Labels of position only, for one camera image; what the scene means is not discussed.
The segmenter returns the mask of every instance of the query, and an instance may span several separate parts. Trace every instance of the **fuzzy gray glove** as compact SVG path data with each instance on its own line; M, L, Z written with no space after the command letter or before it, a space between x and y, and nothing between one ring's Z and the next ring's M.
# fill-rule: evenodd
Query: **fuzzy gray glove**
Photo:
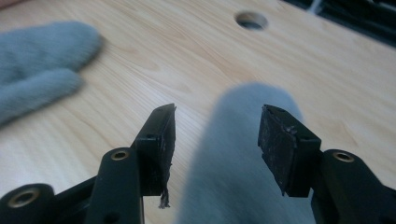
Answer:
M75 92L101 47L90 25L55 22L0 34L0 125Z

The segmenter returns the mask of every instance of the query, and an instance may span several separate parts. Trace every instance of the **gray fur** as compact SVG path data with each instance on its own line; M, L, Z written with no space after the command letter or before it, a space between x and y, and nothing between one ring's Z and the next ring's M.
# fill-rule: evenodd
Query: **gray fur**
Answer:
M262 106L302 120L284 91L249 83L217 104L193 156L176 224L315 223L309 199L282 197L257 146Z
M77 21L0 34L0 125L76 91L76 74L101 47L97 31Z

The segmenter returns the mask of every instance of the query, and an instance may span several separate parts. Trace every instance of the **wood grain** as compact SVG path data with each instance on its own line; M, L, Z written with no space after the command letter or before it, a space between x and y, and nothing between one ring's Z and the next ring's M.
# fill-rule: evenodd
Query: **wood grain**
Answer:
M268 27L239 27L245 10ZM95 26L105 45L80 72L78 94L0 129L0 195L78 184L103 154L132 143L152 109L175 103L172 208L145 200L146 223L171 223L216 100L250 81L288 91L323 149L357 154L396 188L395 49L275 0L32 0L1 10L0 31L66 20Z

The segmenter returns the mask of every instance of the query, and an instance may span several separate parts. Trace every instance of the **light wood surface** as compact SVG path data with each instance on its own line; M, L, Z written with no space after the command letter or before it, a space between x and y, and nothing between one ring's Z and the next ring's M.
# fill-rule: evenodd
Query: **light wood surface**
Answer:
M264 15L254 32L234 16ZM0 31L76 20L103 36L77 94L0 129L0 195L28 183L56 193L96 175L152 109L177 106L172 208L145 199L146 223L171 223L191 155L216 100L258 81L288 91L322 148L363 158L396 188L396 50L275 0L32 0L0 11Z

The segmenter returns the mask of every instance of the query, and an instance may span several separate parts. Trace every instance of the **gray mitten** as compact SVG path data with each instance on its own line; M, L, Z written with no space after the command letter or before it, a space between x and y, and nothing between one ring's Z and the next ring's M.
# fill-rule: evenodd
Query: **gray mitten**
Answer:
M258 147L264 104L301 120L284 91L250 83L217 104L193 156L176 224L315 223L309 199L282 197Z
M0 125L73 93L101 47L91 26L55 22L0 34Z

